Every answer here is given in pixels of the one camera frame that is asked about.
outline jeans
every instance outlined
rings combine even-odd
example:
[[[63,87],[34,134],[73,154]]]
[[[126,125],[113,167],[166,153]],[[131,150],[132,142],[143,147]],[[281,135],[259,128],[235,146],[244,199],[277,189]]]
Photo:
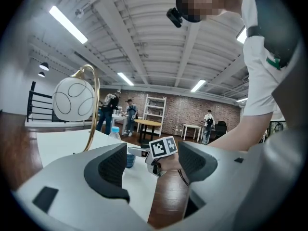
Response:
[[[212,126],[204,129],[203,137],[202,137],[202,144],[208,144],[208,141],[209,141],[210,135],[211,135],[211,131],[212,131]]]
[[[106,119],[106,128],[105,128],[105,133],[109,135],[110,133],[110,129],[111,129],[111,119],[112,119],[112,112],[103,112],[101,111],[101,116],[100,116],[100,121],[97,124],[96,130],[98,130],[99,132],[102,130],[102,125],[104,120]]]
[[[131,117],[127,117],[127,132],[131,133],[134,131],[135,120],[131,120]]]

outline white globe lamp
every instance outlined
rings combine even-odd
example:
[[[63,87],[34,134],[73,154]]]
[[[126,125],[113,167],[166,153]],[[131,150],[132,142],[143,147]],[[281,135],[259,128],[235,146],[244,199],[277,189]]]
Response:
[[[94,75],[94,89],[85,81],[85,69]],[[84,65],[74,75],[60,81],[52,95],[52,105],[56,116],[63,121],[84,121],[92,116],[92,125],[87,151],[92,143],[98,118],[98,104],[100,96],[100,83],[95,69],[91,65]]]

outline green strap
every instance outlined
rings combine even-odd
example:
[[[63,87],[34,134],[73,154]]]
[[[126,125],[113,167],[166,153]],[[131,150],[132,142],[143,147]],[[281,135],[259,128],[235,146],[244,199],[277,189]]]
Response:
[[[267,58],[266,61],[273,67],[280,70],[280,66],[279,66],[280,59],[279,58],[275,57],[275,61],[272,61],[270,58]]]

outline chair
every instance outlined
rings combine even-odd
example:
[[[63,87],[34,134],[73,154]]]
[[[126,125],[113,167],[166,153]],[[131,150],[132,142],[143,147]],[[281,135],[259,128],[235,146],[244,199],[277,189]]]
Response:
[[[226,134],[226,132],[227,132],[226,123],[224,121],[218,121],[218,123],[215,125],[215,130],[216,130],[215,139],[218,139],[222,135]]]

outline white ceiling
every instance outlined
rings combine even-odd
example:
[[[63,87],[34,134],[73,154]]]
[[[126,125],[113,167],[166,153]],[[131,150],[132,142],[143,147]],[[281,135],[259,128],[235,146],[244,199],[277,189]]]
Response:
[[[166,17],[175,0],[99,0],[76,17],[75,11],[90,1],[44,0],[31,20],[30,56],[48,56],[57,62],[54,67],[70,72],[88,61],[97,67],[104,88],[190,96],[205,79],[193,96],[225,103],[247,96],[243,45],[236,40],[244,25],[238,15],[225,13],[199,24],[183,21],[176,28]],[[88,38],[84,45],[48,13],[53,5]],[[128,87],[118,72],[135,86]]]

